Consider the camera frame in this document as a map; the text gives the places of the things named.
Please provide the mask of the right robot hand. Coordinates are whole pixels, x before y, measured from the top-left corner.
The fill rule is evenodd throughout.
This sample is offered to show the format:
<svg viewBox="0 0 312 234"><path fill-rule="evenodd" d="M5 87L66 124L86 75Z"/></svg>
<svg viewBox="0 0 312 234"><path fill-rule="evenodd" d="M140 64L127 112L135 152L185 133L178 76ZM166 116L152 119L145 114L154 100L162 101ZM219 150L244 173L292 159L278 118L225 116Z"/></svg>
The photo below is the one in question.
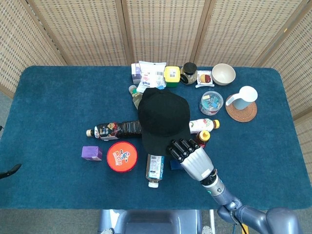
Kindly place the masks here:
<svg viewBox="0 0 312 234"><path fill-rule="evenodd" d="M167 152L179 162L191 178L197 181L216 175L214 165L205 150L191 138L172 140L167 146Z"/></svg>

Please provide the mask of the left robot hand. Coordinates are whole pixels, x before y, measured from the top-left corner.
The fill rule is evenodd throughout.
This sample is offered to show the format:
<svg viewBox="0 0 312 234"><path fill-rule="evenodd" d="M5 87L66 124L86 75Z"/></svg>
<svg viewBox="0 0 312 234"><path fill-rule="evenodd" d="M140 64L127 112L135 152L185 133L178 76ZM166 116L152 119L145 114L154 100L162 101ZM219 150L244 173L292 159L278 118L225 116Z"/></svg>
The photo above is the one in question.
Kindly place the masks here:
<svg viewBox="0 0 312 234"><path fill-rule="evenodd" d="M0 173L0 179L3 179L3 178L7 178L13 174L15 174L19 168L22 166L22 164L16 164L12 169L8 170L7 172L1 172Z"/></svg>

